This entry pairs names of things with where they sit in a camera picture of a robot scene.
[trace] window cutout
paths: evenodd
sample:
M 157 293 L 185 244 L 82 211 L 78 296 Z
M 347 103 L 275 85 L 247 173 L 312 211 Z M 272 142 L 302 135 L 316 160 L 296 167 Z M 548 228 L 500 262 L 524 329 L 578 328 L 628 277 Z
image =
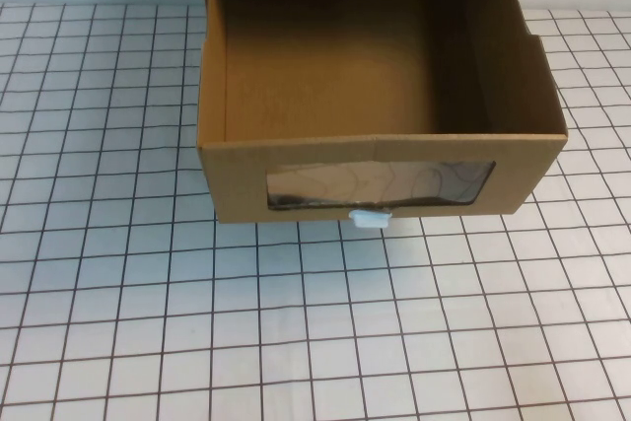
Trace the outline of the window cutout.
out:
M 271 210 L 470 205 L 495 162 L 359 162 L 281 166 L 267 173 Z

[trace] white plastic tab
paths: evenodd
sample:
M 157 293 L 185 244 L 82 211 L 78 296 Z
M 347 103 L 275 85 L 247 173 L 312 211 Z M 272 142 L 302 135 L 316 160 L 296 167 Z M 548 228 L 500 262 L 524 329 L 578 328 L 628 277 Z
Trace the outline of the white plastic tab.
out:
M 378 211 L 351 211 L 348 214 L 358 229 L 387 229 L 392 214 Z

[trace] cardboard box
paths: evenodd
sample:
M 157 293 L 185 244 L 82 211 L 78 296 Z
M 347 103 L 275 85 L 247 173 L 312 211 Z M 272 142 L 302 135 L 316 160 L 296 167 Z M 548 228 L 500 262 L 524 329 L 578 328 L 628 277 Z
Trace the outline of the cardboard box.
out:
M 207 0 L 222 222 L 515 212 L 567 141 L 518 0 Z

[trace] box front panel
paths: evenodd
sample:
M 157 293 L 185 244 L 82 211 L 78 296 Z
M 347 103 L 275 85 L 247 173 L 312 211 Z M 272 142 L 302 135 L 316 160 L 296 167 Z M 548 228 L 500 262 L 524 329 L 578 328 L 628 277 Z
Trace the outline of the box front panel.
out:
M 357 208 L 395 217 L 504 214 L 520 207 L 565 141 L 365 137 L 202 148 L 200 156 L 224 222 L 346 219 Z

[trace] white grid paper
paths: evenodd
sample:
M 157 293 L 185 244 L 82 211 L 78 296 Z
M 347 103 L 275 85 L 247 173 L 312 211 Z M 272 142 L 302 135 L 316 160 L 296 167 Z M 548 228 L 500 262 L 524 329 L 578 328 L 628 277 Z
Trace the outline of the white grid paper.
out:
M 526 11 L 571 130 L 516 215 L 382 233 L 214 222 L 203 16 L 0 7 L 1 421 L 631 420 L 631 14 Z

